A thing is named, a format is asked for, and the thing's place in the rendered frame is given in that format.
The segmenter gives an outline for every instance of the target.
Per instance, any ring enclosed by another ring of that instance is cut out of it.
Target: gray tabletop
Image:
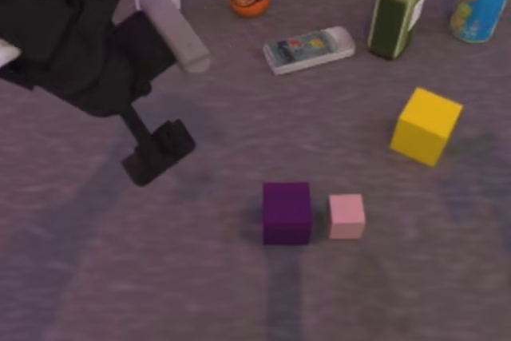
[[[365,50],[373,1],[274,0],[243,20],[183,0],[214,65],[170,69],[137,104],[198,142],[147,188],[119,164],[133,141],[118,119],[1,84],[0,339],[508,339],[511,14],[472,46],[446,28],[454,0],[427,0],[389,62]],[[336,25],[356,57],[270,73],[264,42]],[[465,106],[435,168],[388,149],[418,86]],[[280,180],[311,182],[307,247],[261,245],[261,184]],[[325,240],[327,196],[346,192],[364,196],[366,233]]]

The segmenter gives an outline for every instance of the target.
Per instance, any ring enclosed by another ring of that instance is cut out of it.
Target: pink cube
[[[333,240],[360,239],[366,227],[362,195],[330,195],[329,200],[329,237]]]

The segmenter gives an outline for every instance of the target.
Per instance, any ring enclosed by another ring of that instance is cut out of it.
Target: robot
[[[150,94],[151,80],[178,60],[146,13],[114,25],[119,1],[0,0],[0,38],[20,52],[0,62],[0,77],[28,90],[43,88],[94,117],[120,116],[137,140],[122,164],[144,186],[196,143],[180,120],[150,133],[133,108]]]

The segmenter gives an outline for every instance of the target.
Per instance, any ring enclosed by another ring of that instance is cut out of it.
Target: cube
[[[417,88],[399,116],[390,148],[435,166],[462,109],[455,101]]]
[[[330,195],[330,230],[332,240],[360,239],[366,227],[362,195]]]
[[[263,243],[308,244],[312,208],[308,183],[263,184]]]

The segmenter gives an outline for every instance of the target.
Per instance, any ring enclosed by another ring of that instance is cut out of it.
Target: yellow box
[[[390,148],[435,166],[462,109],[455,101],[417,88],[399,116]]]

